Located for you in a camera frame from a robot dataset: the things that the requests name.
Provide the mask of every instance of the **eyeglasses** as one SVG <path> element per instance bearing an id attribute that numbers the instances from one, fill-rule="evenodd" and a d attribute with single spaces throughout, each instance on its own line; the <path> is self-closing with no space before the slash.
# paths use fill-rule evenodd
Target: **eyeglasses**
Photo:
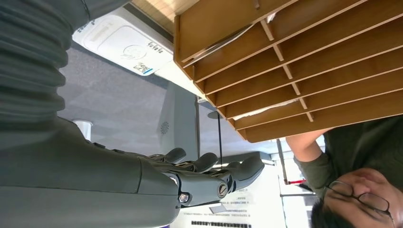
<path id="1" fill-rule="evenodd" d="M 331 189 L 341 196 L 356 199 L 361 204 L 372 209 L 376 214 L 371 215 L 371 217 L 380 219 L 382 216 L 388 216 L 392 220 L 394 226 L 394 220 L 389 211 L 389 202 L 384 198 L 372 193 L 363 193 L 359 196 L 355 196 L 353 186 L 337 180 L 330 183 L 326 188 Z"/>

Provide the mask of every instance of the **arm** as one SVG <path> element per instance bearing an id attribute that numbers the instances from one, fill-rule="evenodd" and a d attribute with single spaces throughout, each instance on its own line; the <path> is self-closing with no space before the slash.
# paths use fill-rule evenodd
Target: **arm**
<path id="1" fill-rule="evenodd" d="M 290 146 L 292 152 L 294 153 L 294 156 L 300 162 L 311 162 L 322 154 L 322 151 L 320 150 L 316 139 L 323 133 L 331 129 L 332 128 L 326 128 L 313 132 L 289 136 L 286 138 L 286 141 Z"/>

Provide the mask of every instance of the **robotic hand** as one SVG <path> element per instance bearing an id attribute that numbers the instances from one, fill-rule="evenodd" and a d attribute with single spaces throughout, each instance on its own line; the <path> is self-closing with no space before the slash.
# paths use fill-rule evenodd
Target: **robotic hand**
<path id="1" fill-rule="evenodd" d="M 243 163 L 232 162 L 222 170 L 209 171 L 218 158 L 213 153 L 204 154 L 196 161 L 179 161 L 186 152 L 175 148 L 166 155 L 149 158 L 154 168 L 167 175 L 178 186 L 178 200 L 182 207 L 215 203 L 228 193 L 249 186 L 262 172 L 264 164 L 258 157 L 250 157 Z"/>

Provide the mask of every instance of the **screw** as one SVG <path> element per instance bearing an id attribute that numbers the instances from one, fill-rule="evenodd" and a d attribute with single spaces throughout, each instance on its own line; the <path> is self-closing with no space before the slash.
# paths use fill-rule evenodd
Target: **screw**
<path id="1" fill-rule="evenodd" d="M 179 202 L 181 202 L 181 203 L 186 203 L 188 200 L 189 200 L 189 195 L 188 194 L 182 193 L 179 196 Z"/>
<path id="2" fill-rule="evenodd" d="M 228 193 L 227 185 L 224 182 L 222 182 L 218 187 L 218 196 L 220 198 L 223 198 L 224 196 L 227 195 L 227 193 Z"/>

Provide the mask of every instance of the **person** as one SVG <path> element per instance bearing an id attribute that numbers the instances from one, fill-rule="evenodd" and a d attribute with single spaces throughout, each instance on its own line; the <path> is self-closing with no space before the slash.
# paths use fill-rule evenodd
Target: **person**
<path id="1" fill-rule="evenodd" d="M 325 153 L 316 143 L 322 134 Z M 403 115 L 286 140 L 319 197 L 312 228 L 403 227 Z"/>

